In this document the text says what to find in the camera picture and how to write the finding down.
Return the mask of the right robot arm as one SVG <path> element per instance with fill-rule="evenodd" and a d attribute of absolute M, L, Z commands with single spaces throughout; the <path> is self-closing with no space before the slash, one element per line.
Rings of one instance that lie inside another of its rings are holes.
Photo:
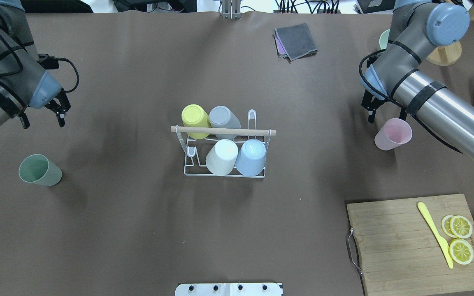
<path fill-rule="evenodd" d="M 474 107 L 418 69 L 437 47 L 459 41 L 469 24 L 469 12 L 462 6 L 397 0 L 387 48 L 377 52 L 366 70 L 359 69 L 370 122 L 380 105 L 395 103 L 474 161 Z"/>

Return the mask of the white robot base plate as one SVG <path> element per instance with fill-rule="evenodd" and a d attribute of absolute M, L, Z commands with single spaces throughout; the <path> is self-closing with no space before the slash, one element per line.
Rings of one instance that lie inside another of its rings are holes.
<path fill-rule="evenodd" d="M 283 296 L 283 285 L 275 282 L 185 283 L 175 296 Z"/>

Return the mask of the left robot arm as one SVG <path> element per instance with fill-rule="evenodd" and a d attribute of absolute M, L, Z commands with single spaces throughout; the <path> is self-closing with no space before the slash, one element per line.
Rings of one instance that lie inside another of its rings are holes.
<path fill-rule="evenodd" d="M 36 50 L 21 2 L 0 0 L 0 126 L 18 117 L 27 129 L 28 107 L 50 109 L 59 126 L 65 126 L 71 105 L 64 88 L 47 71 L 46 59 Z"/>

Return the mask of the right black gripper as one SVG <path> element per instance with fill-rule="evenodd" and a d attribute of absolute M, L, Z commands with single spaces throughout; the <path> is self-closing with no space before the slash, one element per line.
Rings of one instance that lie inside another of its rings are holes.
<path fill-rule="evenodd" d="M 364 92 L 361 105 L 364 109 L 367 110 L 367 113 L 368 113 L 367 121 L 370 124 L 374 124 L 375 119 L 376 119 L 377 109 L 386 102 L 387 102 L 387 99 L 379 99 L 378 97 L 371 94 L 369 91 Z M 399 119 L 401 120 L 407 119 L 406 108 L 400 109 Z"/>

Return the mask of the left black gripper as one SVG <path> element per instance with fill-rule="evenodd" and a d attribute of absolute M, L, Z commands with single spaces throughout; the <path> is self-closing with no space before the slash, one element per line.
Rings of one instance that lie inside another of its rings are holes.
<path fill-rule="evenodd" d="M 45 107 L 56 114 L 58 125 L 60 127 L 64 127 L 66 124 L 65 114 L 71 108 L 71 103 L 68 101 L 68 97 L 64 88 L 61 88 L 58 95 L 56 95 L 54 99 L 49 101 L 49 103 L 47 103 Z M 21 122 L 21 125 L 23 126 L 23 129 L 28 129 L 30 127 L 28 116 L 25 113 L 19 113 L 18 117 Z"/>

